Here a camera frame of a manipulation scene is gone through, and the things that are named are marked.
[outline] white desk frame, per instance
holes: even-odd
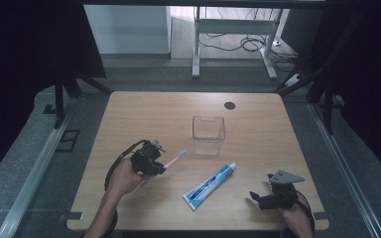
[[[201,19],[200,7],[196,7],[196,16],[194,20],[194,46],[192,57],[192,76],[199,77],[199,34],[235,34],[235,35],[268,35],[267,45],[265,49],[261,49],[261,56],[268,74],[271,79],[277,79],[277,73],[274,70],[269,53],[271,52],[272,43],[277,34],[280,25],[280,19],[283,9],[280,9],[274,21],[264,20],[226,20],[226,19]]]

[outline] transparent container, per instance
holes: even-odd
[[[224,118],[194,116],[192,136],[195,154],[218,155],[225,139]]]

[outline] hand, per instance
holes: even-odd
[[[308,201],[303,195],[299,193],[299,202],[301,202],[305,207],[309,207]],[[294,204],[293,207],[289,209],[278,208],[277,209],[284,220],[286,221],[289,229],[298,237],[298,238],[313,238],[314,233],[311,228],[311,224],[306,216],[305,212],[297,204]]]
[[[129,159],[123,159],[113,171],[98,211],[83,237],[101,237],[113,221],[120,198],[133,191],[146,178],[133,171]]]

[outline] black round hole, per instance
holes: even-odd
[[[236,108],[236,104],[234,104],[233,102],[226,102],[224,103],[224,107],[228,110],[233,110],[234,108]]]

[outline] black hand-mounted device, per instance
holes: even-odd
[[[109,172],[107,173],[106,180],[104,182],[104,188],[107,189],[107,186],[110,181],[110,177],[113,174],[114,169],[117,165],[125,158],[126,155],[133,153],[132,151],[140,144],[142,145],[141,149],[136,150],[131,157],[132,168],[135,173],[142,173],[147,176],[161,175],[166,168],[161,163],[156,162],[156,160],[161,156],[160,151],[166,152],[160,143],[155,140],[150,142],[148,140],[141,140],[123,152],[117,160],[111,166]]]
[[[293,182],[305,179],[284,171],[277,171],[274,175],[268,174],[268,178],[274,194],[261,197],[259,194],[249,191],[252,199],[258,201],[261,210],[291,208],[299,198]]]

